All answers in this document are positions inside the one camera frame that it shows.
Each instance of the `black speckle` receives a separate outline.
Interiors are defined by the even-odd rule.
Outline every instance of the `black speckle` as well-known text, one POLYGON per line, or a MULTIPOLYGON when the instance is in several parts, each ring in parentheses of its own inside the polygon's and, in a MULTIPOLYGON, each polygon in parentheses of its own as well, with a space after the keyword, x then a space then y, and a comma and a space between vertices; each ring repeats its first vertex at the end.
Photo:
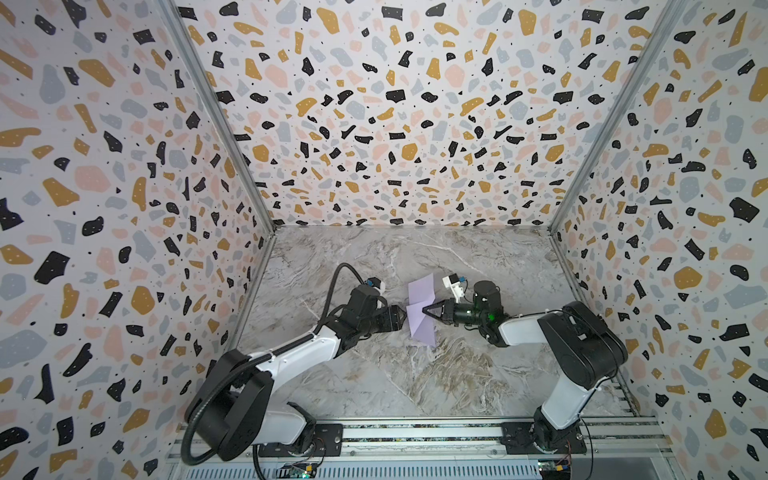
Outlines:
POLYGON ((152 37, 152 32, 149 30, 142 30, 142 31, 135 32, 134 38, 136 38, 136 41, 139 42, 139 45, 143 45, 145 43, 154 41, 154 37, 152 37))
POLYGON ((239 15, 237 11, 237 2, 227 3, 225 6, 219 8, 219 15, 227 17, 229 15, 239 15))
POLYGON ((56 27, 41 15, 35 15, 35 25, 37 25, 42 31, 49 35, 56 33, 56 27))

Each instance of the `pink speckle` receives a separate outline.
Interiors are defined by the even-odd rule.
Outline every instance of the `pink speckle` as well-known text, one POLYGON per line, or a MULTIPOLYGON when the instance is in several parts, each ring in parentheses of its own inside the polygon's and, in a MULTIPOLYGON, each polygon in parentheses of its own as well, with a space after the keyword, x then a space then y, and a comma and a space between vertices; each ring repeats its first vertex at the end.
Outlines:
POLYGON ((72 119, 72 114, 69 113, 67 105, 62 105, 56 109, 56 118, 61 121, 70 121, 72 119))
POLYGON ((346 29, 349 33, 353 33, 355 31, 355 24, 352 23, 352 16, 349 14, 349 12, 342 16, 341 21, 346 26, 346 29))
POLYGON ((28 118, 28 119, 36 119, 38 118, 38 111, 34 108, 27 107, 24 104, 21 104, 14 100, 13 98, 10 98, 6 95, 3 95, 0 93, 0 100, 5 104, 6 107, 10 108, 13 113, 17 114, 21 118, 28 118))
POLYGON ((43 299, 44 294, 38 293, 37 295, 30 296, 24 303, 22 303, 14 312, 5 320, 12 325, 21 325, 24 320, 27 319, 32 310, 43 299))
POLYGON ((464 15, 464 9, 462 8, 461 5, 458 6, 458 12, 456 13, 456 21, 462 27, 467 26, 467 16, 464 15))
POLYGON ((203 13, 203 16, 208 21, 208 25, 211 28, 216 28, 216 15, 214 15, 211 10, 206 10, 205 13, 203 13))
POLYGON ((107 191, 111 185, 101 168, 95 165, 77 167, 74 170, 74 182, 81 190, 101 194, 107 191))
POLYGON ((677 245, 668 238, 660 238, 650 245, 650 251, 673 253, 677 251, 677 245))
POLYGON ((754 253, 754 250, 737 243, 723 252, 723 258, 725 260, 752 260, 754 253))
POLYGON ((764 134, 768 131, 768 119, 758 118, 755 123, 752 124, 752 131, 756 134, 764 134))
POLYGON ((102 247, 98 256, 96 257, 96 266, 109 275, 114 275, 116 272, 114 268, 114 254, 111 248, 102 247))
POLYGON ((101 336, 102 333, 104 333, 104 327, 103 326, 86 326, 83 329, 83 333, 86 337, 89 339, 97 339, 101 336))
POLYGON ((125 354, 123 352, 123 338, 119 326, 113 325, 109 327, 107 338, 104 340, 104 353, 112 357, 115 362, 122 361, 125 354))
POLYGON ((91 415, 96 417, 97 419, 100 419, 101 416, 104 414, 104 406, 106 405, 106 402, 99 403, 91 410, 91 415))
POLYGON ((97 310, 98 310, 98 300, 92 296, 89 296, 88 300, 85 301, 85 318, 93 319, 93 317, 96 315, 97 310))
POLYGON ((707 274, 707 289, 709 289, 711 292, 715 291, 715 289, 722 282, 723 282, 723 277, 713 272, 712 270, 710 270, 710 272, 707 274))
POLYGON ((270 65, 266 68, 264 74, 275 86, 286 88, 288 86, 288 75, 282 68, 276 65, 270 65))
POLYGON ((646 375, 645 361, 639 356, 632 359, 632 376, 635 379, 644 379, 646 375))
POLYGON ((70 343, 63 349, 60 349, 58 352, 56 352, 53 357, 57 359, 59 362, 62 361, 70 351, 74 348, 74 343, 70 343))
POLYGON ((261 15, 261 11, 256 8, 255 4, 250 4, 250 10, 253 13, 253 18, 256 19, 257 22, 259 22, 261 25, 264 25, 265 27, 269 25, 269 22, 266 21, 264 15, 261 15))
POLYGON ((672 102, 669 98, 662 98, 654 105, 654 121, 661 125, 672 113, 672 102))

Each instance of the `back wall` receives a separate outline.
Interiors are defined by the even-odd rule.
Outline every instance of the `back wall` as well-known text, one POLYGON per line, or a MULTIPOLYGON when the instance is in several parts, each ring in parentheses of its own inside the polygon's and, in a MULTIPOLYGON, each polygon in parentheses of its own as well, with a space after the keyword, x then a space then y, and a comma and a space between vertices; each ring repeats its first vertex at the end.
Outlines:
POLYGON ((179 2, 276 223, 454 226, 549 222, 663 5, 179 2))

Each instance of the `metal frame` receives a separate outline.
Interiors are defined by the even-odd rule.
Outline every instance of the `metal frame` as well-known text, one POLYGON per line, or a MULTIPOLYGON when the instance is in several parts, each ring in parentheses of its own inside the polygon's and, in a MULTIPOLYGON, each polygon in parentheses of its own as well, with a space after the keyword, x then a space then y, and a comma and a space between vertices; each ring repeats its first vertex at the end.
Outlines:
POLYGON ((650 67, 653 66, 662 47, 664 47, 667 40, 670 38, 675 25, 677 25, 677 21, 683 15, 683 10, 687 5, 688 2, 686 2, 686 0, 669 0, 659 14, 659 17, 656 20, 656 25, 654 25, 652 30, 653 33, 643 47, 643 53, 637 60, 637 65, 630 73, 627 83, 621 89, 621 92, 619 92, 616 103, 608 112, 608 116, 603 123, 602 129, 594 139, 594 142, 592 142, 592 146, 587 152, 584 162, 574 175, 571 186, 565 192, 563 201, 560 202, 558 211, 554 213, 552 222, 549 223, 550 233, 558 231, 565 221, 568 211, 571 209, 571 205, 573 205, 578 197, 578 193, 589 178, 589 174, 592 172, 595 165, 598 164, 600 156, 602 155, 603 150, 605 150, 605 146, 611 140, 621 119, 624 118, 624 112, 627 111, 630 103, 634 100, 634 96, 640 91, 640 87, 645 80, 650 67))
MULTIPOLYGON (((654 417, 591 417, 584 419, 589 432, 583 424, 580 433, 589 449, 594 450, 595 458, 650 458, 659 473, 660 480, 682 480, 684 476, 674 459, 674 453, 667 438, 661 431, 658 420, 654 417)), ((317 478, 333 478, 324 475, 323 469, 347 468, 346 478, 358 478, 356 468, 385 464, 396 467, 421 467, 425 462, 437 462, 437 465, 516 465, 519 462, 536 462, 542 459, 559 459, 562 455, 506 455, 505 447, 499 439, 502 436, 503 422, 532 422, 528 418, 400 418, 371 419, 349 418, 321 420, 341 422, 344 425, 340 457, 325 458, 319 468, 317 478)), ((207 449, 202 440, 192 445, 193 454, 207 449)), ((574 458, 591 457, 589 452, 573 455, 574 458)), ((253 473, 251 452, 245 451, 231 462, 222 462, 213 457, 205 465, 188 468, 179 463, 179 441, 169 455, 171 467, 167 470, 168 480, 181 478, 205 478, 194 474, 205 469, 217 474, 208 478, 237 478, 235 474, 227 476, 222 472, 230 470, 253 473)), ((262 469, 274 475, 275 468, 296 458, 260 459, 262 469)), ((400 475, 411 478, 441 477, 447 475, 400 475)), ((456 478, 520 478, 508 475, 451 475, 456 478)))
POLYGON ((221 108, 219 108, 219 102, 216 99, 213 89, 208 83, 204 73, 205 68, 203 68, 203 64, 200 62, 200 58, 197 56, 197 52, 192 45, 192 39, 187 35, 187 29, 184 27, 184 22, 181 20, 176 3, 174 0, 155 0, 155 4, 160 9, 161 17, 168 27, 168 33, 170 34, 173 43, 176 45, 179 57, 187 66, 187 72, 192 77, 192 83, 197 89, 197 93, 200 95, 200 101, 210 115, 214 128, 218 131, 219 137, 224 145, 224 149, 227 151, 227 155, 229 155, 232 160, 232 163, 235 166, 235 171, 243 183, 243 188, 248 194, 248 197, 253 204, 253 208, 256 209, 261 223, 261 229, 264 230, 266 237, 273 236, 275 226, 272 217, 270 217, 269 211, 261 200, 259 189, 254 183, 253 177, 248 170, 248 166, 245 165, 245 161, 243 160, 243 153, 240 151, 240 147, 235 141, 227 119, 224 117, 221 108))

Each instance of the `black cable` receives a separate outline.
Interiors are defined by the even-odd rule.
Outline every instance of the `black cable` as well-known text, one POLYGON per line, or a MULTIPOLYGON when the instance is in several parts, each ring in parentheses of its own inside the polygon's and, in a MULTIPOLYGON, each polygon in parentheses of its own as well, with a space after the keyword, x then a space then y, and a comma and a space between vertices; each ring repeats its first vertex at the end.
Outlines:
POLYGON ((266 480, 264 472, 261 471, 261 466, 259 465, 259 446, 255 443, 253 444, 253 467, 256 469, 256 476, 259 477, 259 480, 266 480))
POLYGON ((213 449, 209 449, 204 454, 195 457, 192 456, 192 438, 194 437, 194 433, 197 430, 197 425, 200 423, 200 419, 203 418, 203 414, 205 413, 205 409, 208 408, 210 403, 221 393, 224 389, 229 389, 232 382, 240 376, 243 372, 247 371, 248 369, 252 369, 256 367, 256 365, 266 362, 268 359, 270 359, 270 355, 261 356, 257 359, 252 359, 244 364, 235 367, 231 372, 227 373, 227 376, 225 376, 223 379, 221 379, 220 382, 216 384, 216 386, 206 395, 200 403, 197 405, 197 408, 192 412, 192 415, 190 416, 189 422, 187 424, 187 429, 184 430, 184 436, 181 438, 181 460, 186 463, 187 465, 199 465, 209 458, 216 455, 216 452, 213 449))
POLYGON ((584 427, 587 429, 587 437, 589 438, 589 450, 592 453, 592 461, 589 464, 589 475, 587 475, 584 480, 589 480, 589 478, 592 476, 592 469, 594 468, 594 445, 592 445, 592 434, 589 432, 589 427, 587 426, 587 423, 584 421, 584 417, 579 417, 581 420, 581 423, 584 424, 584 427))
POLYGON ((320 316, 320 321, 317 323, 317 326, 315 327, 314 333, 317 334, 321 328, 323 328, 323 325, 327 323, 326 317, 328 316, 328 310, 330 310, 331 307, 331 299, 333 298, 333 291, 336 288, 336 279, 339 278, 339 273, 341 272, 342 268, 349 269, 350 272, 352 272, 355 275, 355 278, 360 283, 365 283, 362 281, 362 277, 359 273, 357 273, 357 270, 355 270, 355 267, 352 265, 349 265, 348 263, 339 263, 339 266, 336 268, 336 270, 333 272, 333 276, 331 277, 331 284, 328 287, 328 294, 326 295, 326 304, 323 306, 323 314, 320 316))

